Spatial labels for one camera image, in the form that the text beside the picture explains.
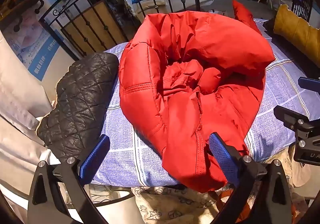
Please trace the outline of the blue white wall poster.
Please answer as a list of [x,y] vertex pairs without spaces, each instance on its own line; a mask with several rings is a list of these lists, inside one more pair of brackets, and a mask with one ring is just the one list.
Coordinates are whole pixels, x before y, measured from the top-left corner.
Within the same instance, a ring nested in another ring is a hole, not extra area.
[[3,31],[3,35],[21,63],[41,81],[60,45],[41,26],[33,8],[22,14],[19,30],[14,29],[17,24],[18,19]]

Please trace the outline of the blue plaid bed sheet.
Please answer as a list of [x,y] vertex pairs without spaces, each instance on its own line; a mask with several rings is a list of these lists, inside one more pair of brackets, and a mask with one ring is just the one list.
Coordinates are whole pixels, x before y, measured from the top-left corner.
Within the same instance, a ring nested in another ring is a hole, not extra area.
[[[255,161],[265,161],[295,141],[293,131],[276,119],[275,106],[283,106],[319,119],[319,94],[302,89],[300,77],[306,74],[291,55],[290,47],[281,47],[264,28],[263,19],[255,19],[258,29],[272,47],[275,61],[268,65],[263,101],[245,143]],[[93,178],[94,184],[118,187],[174,186],[178,181],[163,168],[159,155],[142,140],[120,108],[119,83],[105,114],[101,131],[110,138],[110,149]]]

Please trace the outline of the black iron railing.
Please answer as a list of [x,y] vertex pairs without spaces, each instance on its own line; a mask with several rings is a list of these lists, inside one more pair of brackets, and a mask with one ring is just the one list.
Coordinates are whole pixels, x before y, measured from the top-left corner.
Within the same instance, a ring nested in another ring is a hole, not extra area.
[[[196,10],[200,7],[196,0]],[[40,22],[75,58],[129,41],[143,23],[125,0],[55,0]]]

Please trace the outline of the white curtain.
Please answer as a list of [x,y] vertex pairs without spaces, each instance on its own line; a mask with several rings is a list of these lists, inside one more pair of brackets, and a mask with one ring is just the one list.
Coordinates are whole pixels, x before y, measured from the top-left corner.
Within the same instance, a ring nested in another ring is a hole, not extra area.
[[51,152],[37,136],[53,109],[40,82],[1,37],[1,183],[29,194],[36,167]]

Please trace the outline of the mustard yellow jacket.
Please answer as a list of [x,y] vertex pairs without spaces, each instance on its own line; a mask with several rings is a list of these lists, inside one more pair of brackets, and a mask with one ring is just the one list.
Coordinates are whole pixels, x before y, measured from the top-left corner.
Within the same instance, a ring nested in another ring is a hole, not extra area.
[[284,37],[319,67],[319,29],[298,17],[288,5],[279,6],[273,32]]

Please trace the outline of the red puffer jacket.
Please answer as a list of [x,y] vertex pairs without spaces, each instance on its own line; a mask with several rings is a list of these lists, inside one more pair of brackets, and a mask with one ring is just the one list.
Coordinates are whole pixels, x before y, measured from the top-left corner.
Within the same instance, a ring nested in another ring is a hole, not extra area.
[[163,168],[205,193],[227,180],[209,149],[217,132],[246,154],[245,136],[263,100],[267,40],[219,14],[149,14],[119,66],[120,107],[158,152]]

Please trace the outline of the floral beige fabric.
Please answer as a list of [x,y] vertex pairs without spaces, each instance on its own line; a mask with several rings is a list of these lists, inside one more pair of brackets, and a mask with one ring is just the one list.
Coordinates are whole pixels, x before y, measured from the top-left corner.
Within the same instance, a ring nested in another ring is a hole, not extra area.
[[[293,149],[286,148],[267,160],[281,160],[292,200],[292,223],[308,210],[304,197],[294,192],[310,180],[310,165],[293,159]],[[145,223],[211,223],[229,199],[232,189],[223,187],[212,193],[198,193],[188,188],[133,187],[133,200]]]

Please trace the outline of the black quilted jacket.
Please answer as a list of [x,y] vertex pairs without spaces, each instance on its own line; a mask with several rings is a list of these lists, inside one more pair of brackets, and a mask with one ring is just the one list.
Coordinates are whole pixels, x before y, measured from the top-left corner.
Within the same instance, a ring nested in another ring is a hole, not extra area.
[[56,86],[55,108],[36,133],[63,162],[78,157],[100,138],[119,68],[112,53],[95,53],[73,63]]

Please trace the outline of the wooden wall shelf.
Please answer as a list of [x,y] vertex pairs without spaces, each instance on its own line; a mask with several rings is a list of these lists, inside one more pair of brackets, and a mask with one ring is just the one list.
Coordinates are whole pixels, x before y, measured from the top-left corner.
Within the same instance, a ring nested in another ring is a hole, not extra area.
[[14,31],[18,32],[20,25],[23,21],[23,13],[34,5],[39,6],[34,9],[35,14],[39,14],[41,8],[44,6],[44,0],[8,0],[1,9],[1,30],[7,28],[13,21],[18,19],[18,22],[14,26]]

